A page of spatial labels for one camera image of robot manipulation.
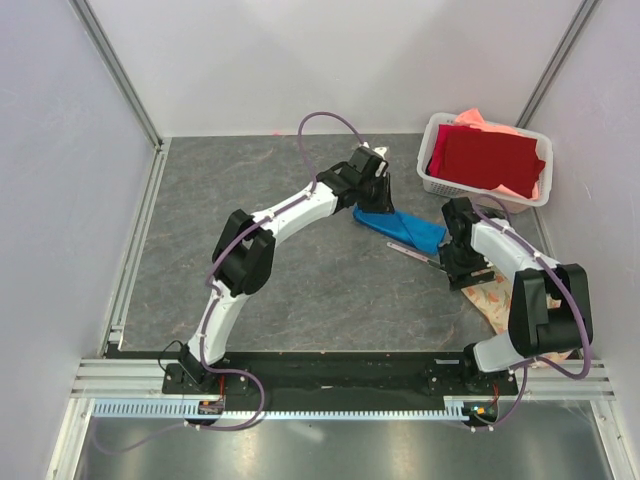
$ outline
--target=folded towel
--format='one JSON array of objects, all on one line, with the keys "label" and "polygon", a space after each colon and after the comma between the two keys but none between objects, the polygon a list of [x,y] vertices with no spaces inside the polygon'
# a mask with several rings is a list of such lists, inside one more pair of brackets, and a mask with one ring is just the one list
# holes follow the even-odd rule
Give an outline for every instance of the folded towel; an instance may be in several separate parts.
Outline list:
[{"label": "folded towel", "polygon": [[353,209],[353,218],[378,233],[431,255],[438,253],[438,245],[447,232],[440,225],[398,210],[386,214],[364,213],[356,207]]}]

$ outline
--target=gray mat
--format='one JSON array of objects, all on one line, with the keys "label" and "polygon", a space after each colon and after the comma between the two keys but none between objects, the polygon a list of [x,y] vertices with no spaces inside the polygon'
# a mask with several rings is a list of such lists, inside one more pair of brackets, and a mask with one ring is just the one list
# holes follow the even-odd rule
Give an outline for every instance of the gray mat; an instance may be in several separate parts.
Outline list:
[{"label": "gray mat", "polygon": [[[389,146],[398,210],[442,224],[442,197],[415,168],[421,135],[369,135]],[[348,160],[351,135],[308,136],[318,171]],[[204,277],[229,214],[270,207],[308,183],[294,137],[174,139],[155,204],[124,329],[124,350],[160,350],[188,340],[209,290]],[[529,241],[533,214],[516,216]],[[229,350],[451,350],[489,338],[487,321],[448,290],[446,276],[386,246],[350,211],[320,220],[276,251],[267,285],[247,302]]]}]

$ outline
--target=blue cloth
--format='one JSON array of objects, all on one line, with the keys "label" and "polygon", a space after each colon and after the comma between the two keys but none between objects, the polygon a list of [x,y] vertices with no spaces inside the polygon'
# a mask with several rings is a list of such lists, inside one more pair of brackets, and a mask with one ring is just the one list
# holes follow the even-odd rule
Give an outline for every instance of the blue cloth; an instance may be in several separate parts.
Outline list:
[{"label": "blue cloth", "polygon": [[364,213],[355,207],[353,218],[376,232],[431,255],[438,253],[438,245],[447,233],[440,225],[397,210],[396,213]]}]

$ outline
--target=black cable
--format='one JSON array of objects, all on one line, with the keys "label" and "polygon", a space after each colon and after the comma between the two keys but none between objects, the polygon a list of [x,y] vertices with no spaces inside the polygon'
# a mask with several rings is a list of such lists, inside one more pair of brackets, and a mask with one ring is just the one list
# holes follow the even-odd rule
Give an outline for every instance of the black cable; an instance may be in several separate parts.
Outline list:
[{"label": "black cable", "polygon": [[160,352],[160,355],[158,355],[158,366],[162,369],[164,373],[167,373],[167,369],[162,366],[162,364],[160,363],[160,360],[162,360],[162,357],[167,352],[167,350],[169,350],[176,343],[180,344],[180,348],[184,347],[184,343],[182,343],[180,340],[174,340],[169,345],[164,347],[164,350]]}]

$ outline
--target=white wall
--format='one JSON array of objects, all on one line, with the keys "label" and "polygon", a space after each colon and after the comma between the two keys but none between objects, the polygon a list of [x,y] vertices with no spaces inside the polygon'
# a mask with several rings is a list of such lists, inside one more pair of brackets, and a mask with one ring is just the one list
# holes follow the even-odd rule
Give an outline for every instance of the white wall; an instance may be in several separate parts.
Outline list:
[{"label": "white wall", "polygon": [[[514,123],[579,0],[90,0],[165,136]],[[343,132],[314,119],[309,132]]]},{"label": "white wall", "polygon": [[0,477],[44,477],[152,160],[64,0],[0,16]]},{"label": "white wall", "polygon": [[533,119],[554,143],[552,247],[589,276],[596,353],[640,456],[640,3],[602,2]]}]

